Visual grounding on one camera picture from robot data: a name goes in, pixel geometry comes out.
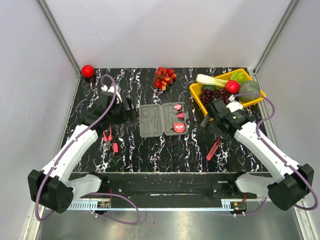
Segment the red utility knife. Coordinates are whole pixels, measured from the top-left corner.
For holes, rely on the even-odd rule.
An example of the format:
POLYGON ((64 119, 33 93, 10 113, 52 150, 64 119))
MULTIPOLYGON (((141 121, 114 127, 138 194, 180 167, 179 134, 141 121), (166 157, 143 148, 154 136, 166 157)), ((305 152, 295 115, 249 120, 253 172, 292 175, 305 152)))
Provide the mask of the red utility knife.
POLYGON ((220 143, 221 143, 221 139, 219 138, 219 139, 213 144, 212 148, 211 148, 210 151, 208 152, 208 154, 207 154, 207 156, 206 156, 206 160, 207 160, 207 161, 210 161, 210 160, 213 158, 213 156, 214 156, 215 152, 217 151, 220 143))

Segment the red tape measure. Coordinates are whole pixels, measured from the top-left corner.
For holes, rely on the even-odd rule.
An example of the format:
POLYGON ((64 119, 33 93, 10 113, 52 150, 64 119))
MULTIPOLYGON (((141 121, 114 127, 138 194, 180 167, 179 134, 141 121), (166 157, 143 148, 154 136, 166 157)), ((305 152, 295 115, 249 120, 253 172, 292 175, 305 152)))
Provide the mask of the red tape measure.
POLYGON ((183 133, 186 130, 186 126, 184 123, 177 122, 173 124, 173 130, 176 133, 183 133))

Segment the red hex key set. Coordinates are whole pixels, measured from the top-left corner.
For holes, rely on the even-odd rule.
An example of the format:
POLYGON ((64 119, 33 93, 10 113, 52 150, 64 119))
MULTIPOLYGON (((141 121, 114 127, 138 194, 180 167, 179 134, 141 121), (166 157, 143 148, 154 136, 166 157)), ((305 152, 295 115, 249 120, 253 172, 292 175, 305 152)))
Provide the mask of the red hex key set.
POLYGON ((185 115, 184 115, 184 113, 183 113, 183 112, 181 112, 181 113, 178 113, 178 114, 177 114, 177 117, 178 117, 178 118, 184 118, 184 117, 185 117, 185 115))

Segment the grey plastic tool case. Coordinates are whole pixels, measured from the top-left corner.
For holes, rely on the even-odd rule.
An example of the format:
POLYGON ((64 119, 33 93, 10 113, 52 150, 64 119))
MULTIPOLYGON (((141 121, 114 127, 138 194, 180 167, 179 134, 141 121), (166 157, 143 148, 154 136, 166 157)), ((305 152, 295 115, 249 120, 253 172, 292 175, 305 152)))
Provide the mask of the grey plastic tool case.
POLYGON ((188 113, 182 102, 169 102, 163 104, 146 104, 139 107, 139 133, 142 138, 154 138, 162 135, 178 136, 185 135, 188 131, 188 113), (169 104, 172 107, 173 124, 170 120, 169 104), (174 109, 175 104, 181 104, 182 109, 174 109), (178 118, 177 114, 184 113, 184 118, 178 118), (177 133, 173 130, 174 123, 184 123, 185 131, 177 133))

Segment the clear test pen screwdriver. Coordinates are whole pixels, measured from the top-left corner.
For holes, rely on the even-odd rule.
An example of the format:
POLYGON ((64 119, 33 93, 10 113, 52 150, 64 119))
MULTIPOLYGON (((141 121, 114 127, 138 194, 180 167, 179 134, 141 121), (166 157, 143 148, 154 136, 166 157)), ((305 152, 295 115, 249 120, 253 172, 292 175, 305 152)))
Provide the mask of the clear test pen screwdriver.
POLYGON ((170 122, 173 124, 174 120, 173 120, 173 112, 172 112, 172 105, 171 104, 169 104, 169 119, 170 119, 170 122))

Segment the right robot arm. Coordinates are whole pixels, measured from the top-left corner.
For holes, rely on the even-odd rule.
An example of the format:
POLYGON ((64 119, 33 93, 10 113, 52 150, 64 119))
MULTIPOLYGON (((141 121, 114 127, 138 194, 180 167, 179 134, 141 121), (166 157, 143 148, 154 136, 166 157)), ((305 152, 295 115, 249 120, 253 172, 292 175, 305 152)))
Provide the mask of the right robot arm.
POLYGON ((235 139, 249 149, 259 161, 265 165, 270 177, 241 173, 227 186, 228 194, 239 198, 244 193, 252 193, 268 198, 283 211, 297 204, 308 194, 312 194, 314 205, 301 209, 315 210, 319 198, 312 187, 314 170, 309 164, 300 165, 282 152, 260 130, 261 121, 255 123, 241 103, 234 96, 225 104, 222 99, 216 99, 206 105, 208 116, 213 119, 209 130, 218 138, 229 141, 235 139))

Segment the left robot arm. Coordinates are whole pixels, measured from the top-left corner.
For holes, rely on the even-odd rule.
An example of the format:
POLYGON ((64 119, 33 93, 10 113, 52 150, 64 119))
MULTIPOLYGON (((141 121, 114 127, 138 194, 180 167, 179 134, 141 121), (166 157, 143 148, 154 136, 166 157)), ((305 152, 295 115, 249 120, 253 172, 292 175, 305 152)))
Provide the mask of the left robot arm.
POLYGON ((27 181, 33 202, 62 214, 74 199, 90 193, 98 198, 107 195, 108 179, 99 173, 92 172, 75 180, 69 178, 76 164, 107 127, 129 121, 120 90, 118 85, 102 87, 97 101, 58 154, 42 170, 33 169, 29 173, 27 181))

